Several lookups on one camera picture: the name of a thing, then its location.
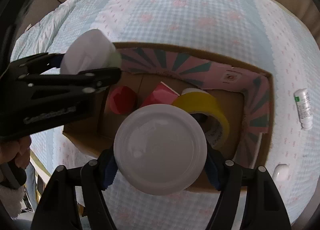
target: metal screw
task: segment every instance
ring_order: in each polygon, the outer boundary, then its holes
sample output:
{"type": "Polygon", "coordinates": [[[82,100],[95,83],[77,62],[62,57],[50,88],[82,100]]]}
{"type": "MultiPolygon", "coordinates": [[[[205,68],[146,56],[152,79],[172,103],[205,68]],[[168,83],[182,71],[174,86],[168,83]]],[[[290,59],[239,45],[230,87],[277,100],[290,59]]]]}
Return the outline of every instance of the metal screw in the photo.
{"type": "Polygon", "coordinates": [[[90,160],[89,161],[89,165],[91,166],[91,167],[93,167],[93,166],[95,166],[95,165],[97,165],[98,164],[98,161],[97,160],[90,160]]]}
{"type": "Polygon", "coordinates": [[[96,90],[92,87],[85,87],[84,89],[82,89],[82,92],[84,92],[84,93],[93,93],[95,91],[96,90]]]}
{"type": "Polygon", "coordinates": [[[57,172],[61,172],[63,170],[64,170],[64,166],[63,165],[57,166],[57,168],[56,168],[57,172]]]}
{"type": "Polygon", "coordinates": [[[258,170],[261,171],[261,172],[266,172],[266,168],[263,167],[263,166],[259,166],[259,167],[258,167],[258,170]]]}
{"type": "Polygon", "coordinates": [[[225,164],[229,167],[232,167],[234,165],[234,162],[232,160],[225,161],[225,164]]]}

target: yellow tape roll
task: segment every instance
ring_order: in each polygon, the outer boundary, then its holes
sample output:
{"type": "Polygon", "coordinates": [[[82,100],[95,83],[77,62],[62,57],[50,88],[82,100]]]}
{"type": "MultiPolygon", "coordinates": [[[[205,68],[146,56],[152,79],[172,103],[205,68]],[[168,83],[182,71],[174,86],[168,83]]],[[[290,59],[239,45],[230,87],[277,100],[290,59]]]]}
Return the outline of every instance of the yellow tape roll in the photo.
{"type": "Polygon", "coordinates": [[[230,131],[229,122],[212,95],[197,91],[188,92],[179,96],[172,105],[189,114],[202,113],[214,117],[220,123],[220,127],[214,126],[205,135],[208,142],[215,148],[219,148],[227,140],[230,131]]]}

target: sleeve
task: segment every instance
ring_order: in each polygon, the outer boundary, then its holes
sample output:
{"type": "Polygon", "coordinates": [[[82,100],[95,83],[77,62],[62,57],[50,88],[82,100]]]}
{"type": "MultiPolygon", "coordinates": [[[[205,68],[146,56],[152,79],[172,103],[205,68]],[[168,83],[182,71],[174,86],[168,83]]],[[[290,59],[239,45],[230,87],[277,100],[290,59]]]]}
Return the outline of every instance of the sleeve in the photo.
{"type": "Polygon", "coordinates": [[[23,186],[15,190],[0,185],[0,200],[12,218],[16,218],[21,213],[20,202],[23,196],[23,186]]]}

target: mattress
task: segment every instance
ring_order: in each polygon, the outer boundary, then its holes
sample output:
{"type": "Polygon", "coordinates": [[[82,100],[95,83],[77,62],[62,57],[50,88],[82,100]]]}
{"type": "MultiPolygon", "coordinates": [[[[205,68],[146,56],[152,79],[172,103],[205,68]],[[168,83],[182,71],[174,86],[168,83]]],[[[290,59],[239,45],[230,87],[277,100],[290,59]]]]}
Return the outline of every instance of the mattress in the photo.
{"type": "MultiPolygon", "coordinates": [[[[100,29],[111,41],[156,42],[192,47],[258,66],[274,77],[275,117],[266,168],[290,167],[277,183],[290,221],[298,218],[320,173],[320,52],[308,29],[273,0],[68,0],[16,42],[11,60],[39,52],[66,52],[85,31],[100,29]],[[309,89],[314,127],[302,131],[293,98],[309,89]]],[[[52,69],[47,73],[59,73],[52,69]]],[[[83,155],[62,127],[32,136],[32,151],[52,173],[59,164],[82,166],[83,155]]],[[[77,191],[78,200],[81,193],[77,191]]],[[[181,191],[151,196],[134,189],[118,172],[105,192],[119,229],[205,229],[218,199],[213,193],[181,191]]],[[[245,194],[233,229],[239,229],[245,194]]]]}

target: human hand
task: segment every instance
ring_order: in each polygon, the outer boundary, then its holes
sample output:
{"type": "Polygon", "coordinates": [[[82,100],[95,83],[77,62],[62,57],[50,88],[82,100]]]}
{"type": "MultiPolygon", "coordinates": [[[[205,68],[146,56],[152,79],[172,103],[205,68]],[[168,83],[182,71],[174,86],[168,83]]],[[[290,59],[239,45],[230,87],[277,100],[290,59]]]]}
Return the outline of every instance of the human hand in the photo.
{"type": "Polygon", "coordinates": [[[17,141],[0,143],[0,164],[15,159],[18,168],[26,169],[30,162],[30,136],[17,141]]]}

